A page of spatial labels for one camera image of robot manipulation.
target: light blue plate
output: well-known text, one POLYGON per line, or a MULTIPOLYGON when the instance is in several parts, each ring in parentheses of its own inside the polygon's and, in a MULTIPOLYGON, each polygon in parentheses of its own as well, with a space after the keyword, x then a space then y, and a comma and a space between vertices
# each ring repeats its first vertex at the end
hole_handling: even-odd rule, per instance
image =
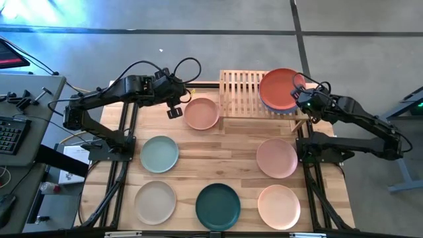
POLYGON ((173 139, 156 136, 145 142, 141 149, 141 164, 153 173, 164 173, 176 164, 179 149, 173 139))

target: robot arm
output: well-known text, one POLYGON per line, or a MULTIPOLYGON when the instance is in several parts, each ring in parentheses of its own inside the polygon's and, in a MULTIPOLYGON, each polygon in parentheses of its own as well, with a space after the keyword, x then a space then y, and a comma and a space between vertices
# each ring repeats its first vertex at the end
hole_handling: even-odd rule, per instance
POLYGON ((125 150, 128 139, 122 131, 112 131, 93 120, 88 110, 115 102, 135 103, 139 107, 167 103, 170 119, 182 116, 182 110, 175 108, 180 104, 180 97, 187 94, 184 83, 176 77, 169 77, 169 70, 160 71, 155 76, 129 75, 115 82, 108 90, 98 88, 97 91, 73 95, 65 107, 63 126, 69 130, 83 130, 103 139, 110 152, 125 150))
POLYGON ((327 82, 319 83, 315 89, 305 89, 302 85, 295 85, 291 92, 301 111, 311 117, 312 123, 320 120, 353 123, 373 133, 373 139, 332 138, 323 133, 314 132, 310 138, 302 138, 297 147, 312 153, 317 160, 332 156, 332 161, 343 160, 354 156, 353 151, 372 153, 377 157, 395 160, 403 157, 401 151, 401 137, 403 136, 394 125, 388 124, 377 116, 367 113, 353 98, 330 93, 327 82))

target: red plate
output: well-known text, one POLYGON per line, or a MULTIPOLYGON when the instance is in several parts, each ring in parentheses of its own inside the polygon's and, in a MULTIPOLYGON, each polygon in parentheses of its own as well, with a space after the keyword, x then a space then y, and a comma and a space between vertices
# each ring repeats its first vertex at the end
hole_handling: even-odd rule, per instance
MULTIPOLYGON (((262 101, 276 110, 287 110, 295 106, 291 97, 292 77, 297 72, 292 69, 275 69, 267 73, 260 81, 259 93, 262 101)), ((295 76, 296 85, 305 85, 303 76, 295 76)))

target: wooden tabletop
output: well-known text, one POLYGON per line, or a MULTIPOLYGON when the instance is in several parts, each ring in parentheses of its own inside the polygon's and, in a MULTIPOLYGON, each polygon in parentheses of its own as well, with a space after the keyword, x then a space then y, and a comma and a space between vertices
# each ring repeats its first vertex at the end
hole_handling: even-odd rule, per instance
MULTIPOLYGON (((193 98, 206 97, 219 102, 219 89, 196 89, 193 98)), ((101 123, 112 130, 118 128, 122 103, 104 107, 101 123)), ((137 145, 130 163, 122 202, 118 229, 136 230, 207 230, 197 219, 196 198, 208 184, 221 182, 232 187, 241 199, 241 215, 229 231, 276 231, 267 226, 257 210, 257 198, 267 186, 282 184, 291 188, 301 204, 299 221, 289 231, 312 231, 309 203, 302 166, 288 178, 274 179, 265 175, 256 162, 258 146, 269 138, 282 138, 294 147, 297 134, 291 133, 289 121, 226 118, 223 128, 216 124, 206 131, 189 128, 184 118, 169 120, 166 104, 140 108, 135 135, 137 145), (176 165, 162 174, 150 173, 140 163, 143 144, 154 136, 169 136, 177 142, 180 155, 176 165), (161 180, 170 184, 177 198, 176 210, 164 223, 146 225, 140 222, 134 210, 137 191, 147 182, 161 180)), ((315 131, 333 136, 332 126, 326 122, 314 125, 315 131)), ((81 215, 85 221, 103 199, 110 170, 110 162, 101 162, 87 178, 81 202, 81 215)), ((345 181, 338 167, 322 164, 327 198, 344 221, 354 226, 345 181)), ((108 224, 114 211, 114 199, 109 209, 108 224)), ((321 224, 321 206, 317 202, 321 224)))

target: gray floor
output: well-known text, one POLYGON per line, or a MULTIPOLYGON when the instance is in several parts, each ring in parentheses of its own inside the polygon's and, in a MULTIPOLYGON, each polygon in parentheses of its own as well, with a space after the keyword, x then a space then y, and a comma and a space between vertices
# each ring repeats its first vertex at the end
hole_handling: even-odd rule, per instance
MULTIPOLYGON (((423 30, 423 2, 418 0, 297 0, 297 6, 303 30, 423 30)), ((56 10, 44 7, 39 14, 36 7, 31 9, 34 12, 26 14, 25 19, 3 19, 2 23, 87 28, 294 30, 288 0, 127 0, 124 3, 78 0, 56 1, 56 10)), ((202 62, 201 80, 210 81, 217 80, 220 69, 301 70, 295 36, 2 35, 65 75, 74 86, 90 90, 105 86, 136 60, 151 60, 173 68, 180 59, 193 56, 202 62)), ((334 93, 354 97, 372 114, 385 112, 422 86, 423 38, 304 37, 304 42, 311 75, 318 81, 331 82, 334 93)), ((196 68, 191 66, 181 68, 180 76, 188 78, 195 74, 196 68)), ((20 70, 43 74, 35 67, 20 70)), ((151 74, 154 70, 143 65, 131 73, 151 74)), ((72 93, 66 89, 62 98, 72 93)), ((93 111, 93 118, 99 119, 100 113, 101 110, 93 111)), ((61 118, 54 116, 53 121, 60 123, 61 118)), ((423 178, 422 125, 402 122, 397 126, 414 143, 414 151, 406 154, 406 162, 414 177, 423 178)), ((363 130, 341 122, 334 128, 338 136, 369 137, 363 130)), ((50 126, 43 143, 53 146, 65 136, 65 132, 50 126)), ((422 236, 423 189, 398 194, 387 191, 387 186, 402 181, 395 162, 357 154, 345 163, 344 170, 357 228, 422 236)), ((75 215, 75 197, 47 198, 40 215, 53 216, 53 220, 27 226, 26 231, 70 227, 75 215)))

